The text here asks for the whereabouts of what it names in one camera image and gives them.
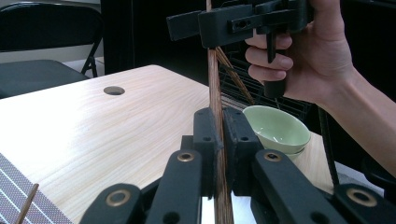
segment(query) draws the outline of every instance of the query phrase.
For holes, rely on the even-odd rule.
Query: folding chair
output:
[[[0,53],[92,45],[81,73],[53,60],[0,63],[0,99],[81,80],[103,36],[101,14],[90,7],[16,3],[0,8]]]

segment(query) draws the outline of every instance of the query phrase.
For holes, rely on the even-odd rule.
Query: hand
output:
[[[354,67],[344,34],[340,5],[333,0],[312,0],[314,21],[299,34],[278,35],[276,48],[286,49],[267,62],[265,35],[246,40],[252,63],[249,74],[259,81],[285,78],[285,96],[311,103],[325,102],[343,83],[351,80]]]

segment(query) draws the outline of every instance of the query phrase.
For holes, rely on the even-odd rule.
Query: wooden table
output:
[[[122,95],[104,88],[121,87]],[[105,188],[161,177],[208,87],[151,65],[0,101],[0,152],[74,223]],[[332,192],[320,136],[295,161]]]

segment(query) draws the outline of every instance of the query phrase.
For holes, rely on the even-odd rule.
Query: round hole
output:
[[[280,155],[277,155],[274,152],[267,152],[264,154],[264,158],[268,161],[281,161]]]
[[[107,195],[106,203],[109,206],[117,207],[127,203],[130,198],[131,192],[126,189],[118,189]]]
[[[194,155],[183,152],[177,155],[177,159],[180,161],[192,161],[194,159]]]
[[[328,224],[330,223],[330,220],[320,212],[313,212],[311,214],[311,219],[318,224]]]
[[[369,192],[362,189],[348,189],[346,195],[355,203],[366,207],[374,207],[377,205],[376,198]]]
[[[169,212],[163,216],[164,224],[177,224],[180,221],[180,216],[176,212]]]
[[[125,93],[125,89],[116,86],[106,87],[103,91],[109,95],[123,95]]]

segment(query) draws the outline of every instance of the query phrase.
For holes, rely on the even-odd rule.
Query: light green bowl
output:
[[[263,105],[245,108],[243,113],[265,148],[295,154],[305,147],[311,132],[294,116]]]

